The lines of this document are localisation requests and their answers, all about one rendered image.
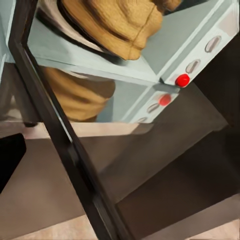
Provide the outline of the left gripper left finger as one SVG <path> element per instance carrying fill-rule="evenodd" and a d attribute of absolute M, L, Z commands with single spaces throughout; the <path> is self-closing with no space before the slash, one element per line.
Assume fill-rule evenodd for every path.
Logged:
<path fill-rule="evenodd" d="M 22 133 L 0 138 L 0 194 L 26 151 Z"/>

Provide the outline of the microwave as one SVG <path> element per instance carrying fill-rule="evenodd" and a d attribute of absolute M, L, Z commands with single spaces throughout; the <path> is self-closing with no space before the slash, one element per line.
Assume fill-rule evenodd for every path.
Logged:
<path fill-rule="evenodd" d="M 0 0 L 9 48 L 98 240 L 240 240 L 240 0 Z"/>

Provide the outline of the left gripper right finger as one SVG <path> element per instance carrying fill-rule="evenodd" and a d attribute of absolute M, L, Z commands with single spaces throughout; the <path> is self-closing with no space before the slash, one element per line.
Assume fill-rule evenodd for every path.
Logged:
<path fill-rule="evenodd" d="M 240 135 L 229 133 L 225 141 L 224 151 L 240 173 Z"/>

